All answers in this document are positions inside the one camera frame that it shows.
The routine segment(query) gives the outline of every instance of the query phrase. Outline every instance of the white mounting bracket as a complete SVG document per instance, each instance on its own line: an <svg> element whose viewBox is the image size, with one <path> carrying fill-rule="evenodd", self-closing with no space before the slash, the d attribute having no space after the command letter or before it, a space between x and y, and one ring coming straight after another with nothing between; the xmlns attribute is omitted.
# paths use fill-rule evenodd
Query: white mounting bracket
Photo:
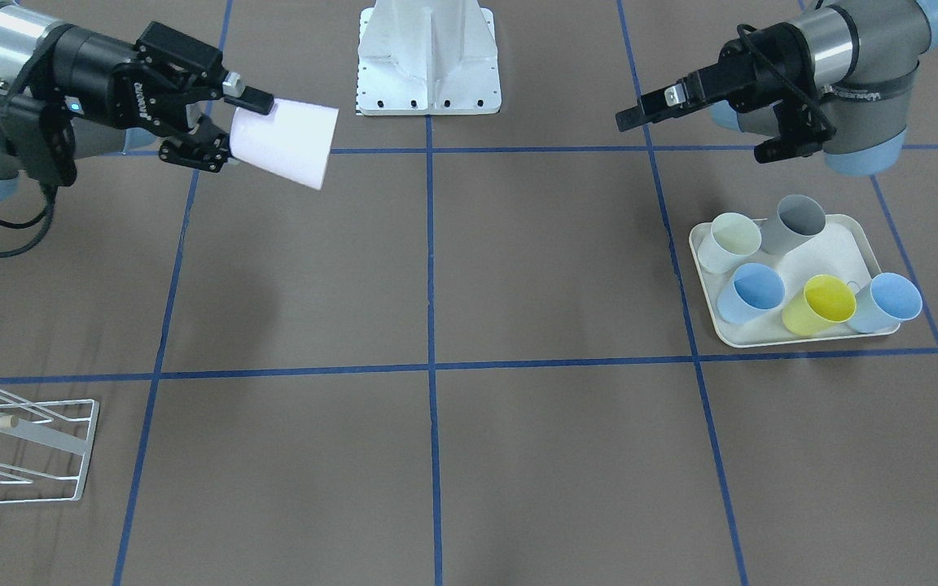
<svg viewBox="0 0 938 586"><path fill-rule="evenodd" d="M377 0L361 12L357 114L495 114L494 14L476 0Z"/></svg>

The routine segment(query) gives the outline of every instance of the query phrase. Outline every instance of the yellow cup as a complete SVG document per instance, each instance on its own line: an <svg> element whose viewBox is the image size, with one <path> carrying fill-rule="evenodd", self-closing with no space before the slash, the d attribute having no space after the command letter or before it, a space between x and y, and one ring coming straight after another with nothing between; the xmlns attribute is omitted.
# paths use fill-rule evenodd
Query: yellow cup
<svg viewBox="0 0 938 586"><path fill-rule="evenodd" d="M812 336L838 323L845 323L857 311L857 298L849 285L830 274L819 274L805 282L784 307L784 326L798 336Z"/></svg>

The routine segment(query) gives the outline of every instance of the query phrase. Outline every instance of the tray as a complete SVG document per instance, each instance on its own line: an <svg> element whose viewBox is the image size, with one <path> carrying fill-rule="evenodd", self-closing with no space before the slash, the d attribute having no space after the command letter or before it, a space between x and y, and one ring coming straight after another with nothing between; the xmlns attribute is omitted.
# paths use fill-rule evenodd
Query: tray
<svg viewBox="0 0 938 586"><path fill-rule="evenodd" d="M755 220L761 226L766 219ZM704 301L708 304L708 312L715 324L715 334L720 340L733 348L758 348L759 346L775 346L781 344L798 344L803 342L820 342L824 340L844 340L849 338L871 338L875 336L888 336L900 329L900 324L889 330L875 331L873 334L860 334L850 329L844 323L820 331L815 336L797 336L792 334L781 321L781 310L805 282L813 275L830 274L848 282L850 288L859 291L876 274L882 272L874 252L867 242L867 234L859 222L841 214L827 214L827 224L823 231L806 244L791 250L784 256L768 255L759 250L744 262L762 263L774 268L784 279L786 294L784 303L774 310L759 316L748 323L729 323L719 317L715 309L715 300L722 291L722 287L733 277L733 271L723 274L711 274L700 268L697 260L697 249L700 241L708 233L711 222L697 224L690 230L690 252L693 255L693 265L700 275L700 286L704 289Z"/></svg>

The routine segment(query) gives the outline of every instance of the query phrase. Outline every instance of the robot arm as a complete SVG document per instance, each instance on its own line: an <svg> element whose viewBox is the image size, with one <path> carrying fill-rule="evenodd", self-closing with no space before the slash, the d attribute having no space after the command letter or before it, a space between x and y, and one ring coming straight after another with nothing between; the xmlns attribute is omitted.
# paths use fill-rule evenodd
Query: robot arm
<svg viewBox="0 0 938 586"><path fill-rule="evenodd" d="M773 137L756 147L759 163L819 150L844 174L896 163L918 57L938 46L938 0L818 1L798 18L738 33L718 63L619 112L619 129L715 105L721 125Z"/></svg>
<svg viewBox="0 0 938 586"><path fill-rule="evenodd" d="M222 99L263 115L273 106L222 59L160 23L129 44L0 2L0 179L23 168L70 186L75 156L120 145L124 129L163 138L164 162L218 172L230 157L228 134L198 103Z"/></svg>

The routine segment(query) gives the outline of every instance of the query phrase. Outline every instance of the blue cup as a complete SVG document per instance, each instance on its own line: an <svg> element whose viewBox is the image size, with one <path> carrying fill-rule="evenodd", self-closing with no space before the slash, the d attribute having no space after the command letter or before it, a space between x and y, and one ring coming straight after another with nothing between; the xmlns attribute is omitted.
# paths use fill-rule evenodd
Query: blue cup
<svg viewBox="0 0 938 586"><path fill-rule="evenodd" d="M734 271L719 293L719 317L729 323L746 323L784 303L784 281L766 265L745 263Z"/></svg>
<svg viewBox="0 0 938 586"><path fill-rule="evenodd" d="M857 293L857 312L848 325L862 334L886 330L922 314L922 294L914 283L883 272Z"/></svg>

